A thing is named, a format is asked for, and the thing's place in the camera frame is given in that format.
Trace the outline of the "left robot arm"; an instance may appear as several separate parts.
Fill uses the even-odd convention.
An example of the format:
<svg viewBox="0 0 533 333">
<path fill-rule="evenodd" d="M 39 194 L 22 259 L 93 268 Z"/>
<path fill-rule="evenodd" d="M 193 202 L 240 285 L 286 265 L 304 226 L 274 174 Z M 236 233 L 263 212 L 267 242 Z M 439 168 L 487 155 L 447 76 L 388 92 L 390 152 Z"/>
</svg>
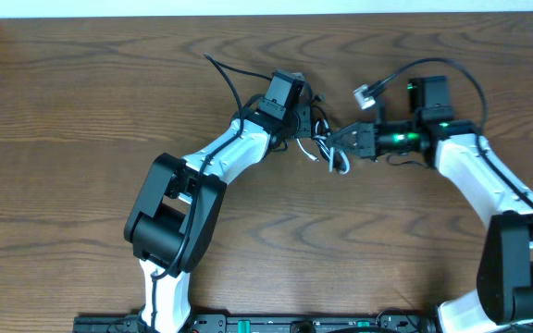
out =
<svg viewBox="0 0 533 333">
<path fill-rule="evenodd" d="M 180 332 L 191 315 L 191 272 L 212 239 L 230 183 L 295 136 L 311 99 L 300 72 L 278 69 L 228 129 L 183 157 L 163 153 L 148 171 L 124 228 L 145 278 L 146 332 Z"/>
</svg>

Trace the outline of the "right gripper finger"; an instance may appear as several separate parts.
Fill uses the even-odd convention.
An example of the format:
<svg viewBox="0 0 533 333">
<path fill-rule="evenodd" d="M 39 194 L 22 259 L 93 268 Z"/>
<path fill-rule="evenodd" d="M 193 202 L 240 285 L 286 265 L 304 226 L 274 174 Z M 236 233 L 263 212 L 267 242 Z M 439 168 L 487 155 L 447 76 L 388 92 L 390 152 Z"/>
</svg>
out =
<svg viewBox="0 0 533 333">
<path fill-rule="evenodd" d="M 353 137 L 356 136 L 360 131 L 361 123 L 354 122 L 350 125 L 347 125 L 341 129 L 335 129 L 328 134 L 328 139 L 342 139 L 345 136 Z"/>
<path fill-rule="evenodd" d="M 334 148 L 345 153 L 359 155 L 361 134 L 358 131 L 336 131 L 327 137 L 327 147 Z"/>
</svg>

